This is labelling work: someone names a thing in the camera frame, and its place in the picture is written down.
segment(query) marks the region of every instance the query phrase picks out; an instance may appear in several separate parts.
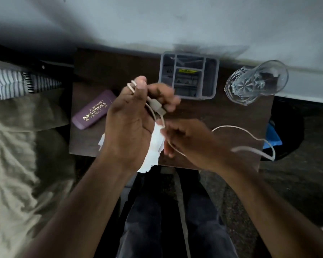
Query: person's right hand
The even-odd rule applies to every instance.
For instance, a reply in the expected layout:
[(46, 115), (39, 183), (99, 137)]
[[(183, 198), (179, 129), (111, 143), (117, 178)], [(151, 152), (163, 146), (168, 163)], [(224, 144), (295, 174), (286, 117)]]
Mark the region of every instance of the person's right hand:
[(215, 135), (198, 119), (167, 120), (160, 131), (165, 137), (164, 154), (173, 157), (175, 150), (168, 141), (201, 169), (213, 170), (227, 165), (235, 154), (220, 145)]

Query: white cable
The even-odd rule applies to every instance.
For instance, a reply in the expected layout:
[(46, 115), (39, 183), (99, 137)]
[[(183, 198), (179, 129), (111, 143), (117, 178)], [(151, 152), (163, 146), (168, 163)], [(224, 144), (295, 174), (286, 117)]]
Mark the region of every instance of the white cable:
[[(135, 90), (132, 88), (131, 84), (134, 84), (135, 87), (136, 87), (136, 82), (135, 81), (131, 81), (132, 83), (127, 83), (127, 86), (128, 88), (133, 92), (135, 93)], [(147, 101), (150, 102), (151, 101), (151, 98), (149, 96), (147, 96)], [(150, 105), (148, 105), (147, 103), (145, 103), (147, 108), (150, 110), (150, 112), (152, 113), (152, 116), (153, 116), (153, 119), (154, 121), (157, 121), (157, 117), (154, 113), (154, 110), (150, 107)], [(162, 115), (160, 115), (160, 119), (163, 123), (163, 128), (165, 128), (165, 120), (164, 120), (164, 117)], [(251, 134), (249, 131), (247, 131), (246, 129), (244, 128), (241, 128), (239, 126), (232, 126), (232, 125), (223, 125), (223, 126), (217, 126), (216, 128), (212, 129), (212, 132), (219, 129), (219, 128), (237, 128), (237, 129), (240, 129), (240, 130), (244, 130), (245, 132), (247, 132), (250, 136), (252, 136), (254, 139), (256, 140), (259, 140), (259, 141), (264, 141), (265, 143), (267, 143), (270, 147), (271, 147), (271, 150), (273, 152), (273, 155), (270, 156), (270, 155), (267, 155), (265, 152), (261, 151), (261, 150), (258, 150), (256, 148), (253, 148), (253, 147), (248, 147), (248, 146), (238, 146), (238, 147), (233, 147), (231, 149), (232, 152), (238, 152), (238, 151), (250, 151), (250, 152), (253, 152), (255, 154), (258, 154), (260, 156), (263, 156), (271, 161), (274, 161), (275, 160), (275, 150), (274, 150), (274, 147), (264, 138), (256, 138), (253, 134)], [(169, 145), (178, 153), (180, 153), (181, 155), (187, 157), (185, 154), (183, 154), (182, 152), (180, 152), (179, 150), (177, 150), (172, 144), (171, 142), (168, 140), (168, 143)]]

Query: cable plug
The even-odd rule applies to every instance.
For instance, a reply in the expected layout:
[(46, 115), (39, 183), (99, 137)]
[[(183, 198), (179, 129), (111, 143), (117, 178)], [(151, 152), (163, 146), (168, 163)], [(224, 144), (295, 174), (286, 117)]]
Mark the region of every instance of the cable plug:
[(158, 100), (149, 98), (148, 104), (160, 116), (164, 116), (166, 114), (166, 110), (163, 108), (162, 104)]

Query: white paper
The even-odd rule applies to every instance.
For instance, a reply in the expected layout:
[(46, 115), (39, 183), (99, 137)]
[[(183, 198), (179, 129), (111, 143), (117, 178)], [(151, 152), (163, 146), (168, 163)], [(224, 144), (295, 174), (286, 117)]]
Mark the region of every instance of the white paper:
[[(158, 125), (157, 123), (154, 124), (154, 130), (152, 133), (151, 142), (149, 143), (149, 149), (145, 157), (145, 160), (141, 168), (138, 170), (138, 172), (146, 173), (150, 171), (152, 166), (158, 165), (159, 156), (164, 149), (164, 140), (165, 140), (163, 135), (160, 133), (160, 130), (162, 128), (163, 127), (161, 125)], [(98, 145), (100, 145), (99, 150), (102, 148), (104, 138), (105, 138), (105, 134), (102, 135), (98, 143)]]

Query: dark floor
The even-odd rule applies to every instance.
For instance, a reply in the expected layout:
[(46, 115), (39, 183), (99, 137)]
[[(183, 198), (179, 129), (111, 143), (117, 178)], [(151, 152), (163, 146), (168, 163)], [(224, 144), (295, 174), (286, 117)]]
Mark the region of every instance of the dark floor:
[[(301, 146), (275, 162), (261, 162), (266, 181), (313, 223), (323, 226), (323, 104), (288, 100), (299, 108), (305, 121)], [(202, 172), (202, 183), (221, 211), (240, 258), (262, 257), (256, 253), (258, 233), (241, 202), (222, 179)]]

